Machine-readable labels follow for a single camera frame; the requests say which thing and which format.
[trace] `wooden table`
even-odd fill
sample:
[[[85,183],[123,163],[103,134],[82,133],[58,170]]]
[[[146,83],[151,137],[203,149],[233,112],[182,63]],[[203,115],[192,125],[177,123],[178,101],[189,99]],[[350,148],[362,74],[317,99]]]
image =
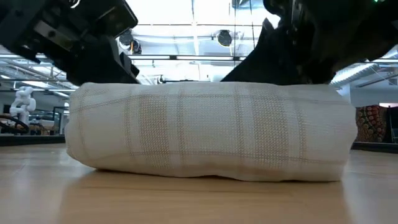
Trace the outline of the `wooden table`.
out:
[[[398,155],[353,151],[342,182],[98,172],[65,145],[0,147],[0,223],[398,223]]]

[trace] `colorful artwork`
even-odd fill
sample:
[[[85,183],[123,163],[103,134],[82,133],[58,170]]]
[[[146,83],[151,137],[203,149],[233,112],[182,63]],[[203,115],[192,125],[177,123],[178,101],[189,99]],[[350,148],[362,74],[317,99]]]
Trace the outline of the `colorful artwork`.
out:
[[[387,108],[379,105],[364,106],[356,109],[358,126],[357,142],[383,142],[386,137]]]

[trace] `plaid towel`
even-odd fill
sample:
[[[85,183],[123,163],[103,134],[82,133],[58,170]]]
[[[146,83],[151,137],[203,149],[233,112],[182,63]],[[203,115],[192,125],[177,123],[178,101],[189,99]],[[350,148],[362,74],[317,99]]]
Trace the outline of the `plaid towel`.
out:
[[[334,181],[357,134],[328,85],[87,83],[70,105],[72,158],[140,174]]]

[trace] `white robot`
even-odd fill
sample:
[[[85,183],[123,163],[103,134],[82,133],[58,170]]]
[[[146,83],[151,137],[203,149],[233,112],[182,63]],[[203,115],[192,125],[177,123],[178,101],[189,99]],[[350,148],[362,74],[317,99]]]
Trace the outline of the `white robot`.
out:
[[[20,87],[16,93],[16,99],[10,107],[10,115],[12,117],[19,115],[19,120],[26,125],[29,125],[29,113],[36,110],[36,100],[31,97],[32,92],[32,87]]]

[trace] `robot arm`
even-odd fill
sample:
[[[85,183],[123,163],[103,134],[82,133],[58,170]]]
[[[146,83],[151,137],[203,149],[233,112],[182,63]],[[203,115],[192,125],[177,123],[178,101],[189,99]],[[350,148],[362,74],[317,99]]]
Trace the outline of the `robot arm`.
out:
[[[384,56],[398,44],[395,0],[263,0],[288,27],[295,64],[313,83],[335,72]]]
[[[46,55],[75,85],[138,83],[114,40],[137,23],[125,0],[0,1],[0,44],[37,63]]]
[[[16,92],[16,99],[12,103],[10,107],[10,114],[12,117],[19,115],[20,120],[29,124],[29,112],[33,112],[36,110],[36,101],[31,98],[31,94],[33,92],[32,87],[22,86]]]

